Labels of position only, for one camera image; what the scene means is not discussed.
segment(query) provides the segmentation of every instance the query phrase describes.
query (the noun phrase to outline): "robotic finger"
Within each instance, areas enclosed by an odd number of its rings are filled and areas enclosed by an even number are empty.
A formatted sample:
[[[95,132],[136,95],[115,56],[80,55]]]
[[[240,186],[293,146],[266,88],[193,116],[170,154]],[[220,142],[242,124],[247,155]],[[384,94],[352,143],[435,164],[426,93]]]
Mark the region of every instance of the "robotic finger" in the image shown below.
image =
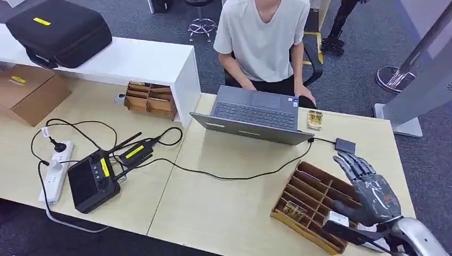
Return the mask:
[[[347,178],[349,178],[350,181],[358,178],[358,177],[356,177],[354,172],[352,172],[352,170],[350,169],[350,166],[344,161],[344,159],[342,159],[338,156],[333,156],[333,160],[339,164],[339,166],[345,172],[345,175],[347,175]]]
[[[369,173],[370,174],[376,174],[377,173],[375,171],[375,169],[364,158],[361,158],[361,157],[358,157],[358,158],[362,161],[362,163],[364,165],[366,165],[367,169],[369,169]]]
[[[363,162],[362,158],[357,157],[353,154],[348,154],[348,156],[354,160],[355,164],[361,169],[361,171],[363,172],[362,175],[366,175],[366,174],[370,174],[372,173],[372,171],[370,170],[370,166],[367,162]]]
[[[361,175],[364,174],[363,170],[355,163],[355,161],[350,157],[349,153],[345,152],[337,152],[339,157],[345,160],[345,162],[350,166],[350,169],[353,171],[355,176],[359,178]]]

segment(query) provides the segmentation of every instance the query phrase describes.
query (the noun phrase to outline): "yellow label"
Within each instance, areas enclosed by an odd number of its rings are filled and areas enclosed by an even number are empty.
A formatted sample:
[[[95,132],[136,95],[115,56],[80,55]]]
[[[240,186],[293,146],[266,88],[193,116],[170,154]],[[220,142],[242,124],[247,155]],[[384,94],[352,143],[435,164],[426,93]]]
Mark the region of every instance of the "yellow label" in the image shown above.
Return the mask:
[[[137,147],[136,150],[134,150],[134,151],[128,153],[128,154],[126,155],[126,158],[132,157],[133,155],[135,155],[138,151],[140,151],[140,150],[143,149],[143,148],[144,148],[143,145]]]
[[[11,79],[16,80],[19,83],[25,83],[26,81],[20,77],[12,76]]]
[[[105,177],[110,176],[110,172],[108,172],[107,164],[105,163],[105,158],[100,159],[100,163],[102,164],[103,174],[105,174]]]
[[[48,25],[51,24],[50,22],[45,21],[45,20],[40,19],[40,18],[34,18],[33,20],[36,21],[36,22],[38,22],[38,23],[41,23],[41,24],[43,24],[43,25],[46,25],[46,26],[48,26]]]

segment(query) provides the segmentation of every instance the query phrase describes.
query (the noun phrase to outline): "laptop touchpad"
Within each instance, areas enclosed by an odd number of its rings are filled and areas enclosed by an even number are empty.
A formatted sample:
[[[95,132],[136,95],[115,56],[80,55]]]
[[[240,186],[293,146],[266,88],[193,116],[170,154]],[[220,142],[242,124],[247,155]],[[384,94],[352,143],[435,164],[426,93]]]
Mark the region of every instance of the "laptop touchpad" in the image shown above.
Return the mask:
[[[281,97],[268,95],[266,93],[254,93],[253,106],[264,108],[279,108],[281,105]]]

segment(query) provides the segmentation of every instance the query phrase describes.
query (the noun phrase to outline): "white cable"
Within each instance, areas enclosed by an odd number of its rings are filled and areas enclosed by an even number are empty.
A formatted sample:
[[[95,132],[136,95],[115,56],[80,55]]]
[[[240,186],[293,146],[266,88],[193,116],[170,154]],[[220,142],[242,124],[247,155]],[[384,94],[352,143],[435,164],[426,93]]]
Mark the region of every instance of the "white cable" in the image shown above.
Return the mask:
[[[71,227],[71,228],[76,228],[76,229],[81,230],[81,231],[85,231],[85,232],[89,232],[89,233],[99,233],[99,232],[102,232],[102,231],[106,230],[107,228],[109,228],[109,227],[104,227],[104,228],[99,229],[99,230],[89,230],[89,229],[82,228],[82,227],[79,227],[79,226],[76,226],[76,225],[73,225],[73,224],[69,224],[69,223],[61,221],[61,220],[57,220],[50,214],[50,211],[49,211],[49,208],[47,207],[47,205],[46,205],[46,208],[45,208],[45,212],[47,213],[47,217],[49,219],[51,219],[52,221],[55,221],[56,223],[59,223],[59,224],[62,224],[62,225],[65,225],[65,226],[68,226],[68,227]]]

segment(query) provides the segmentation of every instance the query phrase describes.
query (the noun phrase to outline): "black cable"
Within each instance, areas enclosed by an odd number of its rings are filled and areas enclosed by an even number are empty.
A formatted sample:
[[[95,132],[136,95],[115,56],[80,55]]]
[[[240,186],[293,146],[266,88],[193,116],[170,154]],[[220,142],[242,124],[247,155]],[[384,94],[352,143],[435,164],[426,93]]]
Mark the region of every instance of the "black cable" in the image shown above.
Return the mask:
[[[154,160],[152,160],[151,162],[149,162],[149,163],[147,163],[147,164],[143,164],[143,165],[141,165],[141,166],[136,167],[136,169],[145,167],[145,166],[150,165],[150,164],[152,164],[152,163],[154,163],[154,162],[156,162],[156,161],[167,161],[167,162],[173,164],[174,166],[176,166],[176,167],[178,167],[178,168],[180,168],[180,169],[182,169],[182,170],[184,170],[184,171],[195,172],[195,173],[201,173],[201,174],[205,174],[205,175],[208,175],[208,176],[214,177],[214,178],[216,178],[216,179],[220,179],[220,180],[250,180],[250,179],[254,179],[254,178],[260,177],[260,176],[269,175],[269,174],[274,174],[274,173],[277,173],[277,172],[281,171],[281,170],[282,170],[284,167],[286,167],[288,164],[290,164],[290,163],[292,163],[293,161],[296,161],[296,160],[302,158],[303,156],[305,156],[305,155],[309,152],[309,150],[311,149],[311,146],[312,146],[312,143],[309,143],[309,148],[306,150],[306,152],[305,152],[303,155],[301,155],[301,156],[299,156],[299,157],[295,157],[294,159],[290,160],[289,162],[286,162],[286,163],[283,164],[280,168],[278,168],[276,171],[261,173],[261,174],[254,175],[254,176],[251,176],[251,177],[246,177],[246,178],[227,178],[227,177],[217,176],[217,175],[214,175],[214,174],[211,174],[211,173],[208,173],[208,172],[191,170],[191,169],[188,169],[188,168],[181,167],[181,166],[177,165],[176,163],[174,163],[174,162],[172,162],[171,160],[166,159],[166,158],[158,158],[158,159],[154,159]]]
[[[388,254],[392,255],[392,256],[397,256],[397,255],[398,255],[398,254],[395,254],[395,253],[389,251],[388,249],[382,247],[381,245],[375,243],[374,241],[369,241],[369,243],[370,243],[371,245],[373,245],[373,246],[379,248],[380,250],[384,251],[385,253],[388,253]]]
[[[47,127],[49,127],[49,126],[54,126],[54,125],[70,125],[70,126],[75,126],[75,125],[79,125],[79,124],[84,124],[84,123],[98,123],[98,124],[103,124],[103,125],[105,125],[106,127],[108,127],[108,128],[110,128],[114,133],[115,133],[115,145],[114,146],[116,146],[116,144],[117,144],[117,141],[118,141],[118,133],[116,132],[116,130],[115,129],[113,129],[113,127],[111,127],[110,125],[108,125],[108,124],[106,124],[106,123],[103,123],[103,122],[100,122],[100,121],[82,121],[82,122],[77,122],[77,123],[72,123],[72,124],[68,124],[68,123],[63,123],[63,124],[49,124],[49,125],[47,125],[47,123],[46,123],[46,126]],[[36,134],[33,136],[33,138],[31,139],[31,144],[30,144],[30,150],[31,150],[31,153],[36,157],[36,158],[38,158],[39,160],[41,160],[41,161],[43,161],[43,159],[42,158],[40,158],[39,156],[37,156],[36,154],[35,154],[35,152],[33,151],[33,144],[34,144],[34,142],[35,142],[35,139],[36,139],[36,137],[38,136],[38,134],[41,132],[41,130],[39,130],[38,132],[36,132]]]
[[[85,137],[85,139],[89,140],[93,145],[95,145],[95,146],[98,148],[98,150],[103,150],[99,145],[97,145],[96,142],[94,142],[94,140],[92,140],[92,139],[91,139],[90,137],[88,137],[85,133],[83,133],[79,128],[77,128],[75,125],[69,123],[68,121],[63,120],[63,119],[59,119],[59,118],[51,118],[51,119],[47,120],[47,122],[45,123],[45,126],[48,126],[49,123],[50,123],[51,121],[60,121],[60,122],[63,122],[63,123],[65,123],[65,124],[67,124],[67,125],[70,125],[70,126],[71,126],[72,128],[74,128],[77,132],[79,132],[83,137]]]
[[[164,143],[164,142],[161,142],[160,141],[160,139],[167,133],[167,132],[169,132],[170,130],[178,130],[180,133],[181,133],[181,135],[179,136],[179,138],[175,141],[175,142],[173,142],[173,143]],[[176,144],[178,144],[181,140],[182,140],[182,137],[183,137],[183,132],[182,132],[182,130],[179,128],[179,127],[170,127],[170,128],[168,128],[168,129],[166,129],[164,132],[162,132],[159,136],[157,136],[157,137],[155,137],[155,138],[151,138],[151,137],[149,137],[149,138],[145,138],[145,139],[142,139],[142,140],[139,140],[139,141],[135,141],[135,142],[131,142],[131,143],[129,143],[129,144],[126,144],[126,145],[124,145],[124,146],[122,146],[120,149],[118,149],[118,150],[121,150],[121,149],[124,149],[124,148],[127,148],[127,147],[130,147],[130,146],[132,146],[132,145],[135,145],[135,144],[137,144],[138,142],[140,142],[140,141],[148,141],[148,140],[154,140],[154,139],[158,139],[157,140],[157,143],[159,143],[159,144],[162,144],[162,145],[164,145],[164,146],[174,146],[174,145],[176,145]]]
[[[59,162],[60,164],[64,164],[64,163],[78,163],[80,162],[80,160],[70,160],[70,161],[63,161],[63,162]]]
[[[332,144],[336,145],[335,142],[330,141],[330,140],[325,140],[325,139],[322,139],[322,138],[316,138],[316,137],[314,137],[314,139],[315,139],[315,140],[321,140],[321,141],[329,142],[329,143],[332,143]]]
[[[45,191],[45,186],[44,186],[44,180],[42,178],[42,174],[41,174],[41,164],[43,164],[44,161],[41,160],[38,163],[38,174],[39,174],[39,179],[41,181],[41,186],[44,192],[44,200],[45,200],[45,206],[47,207],[47,210],[50,212],[50,207],[49,207],[49,202],[47,201],[47,192]]]

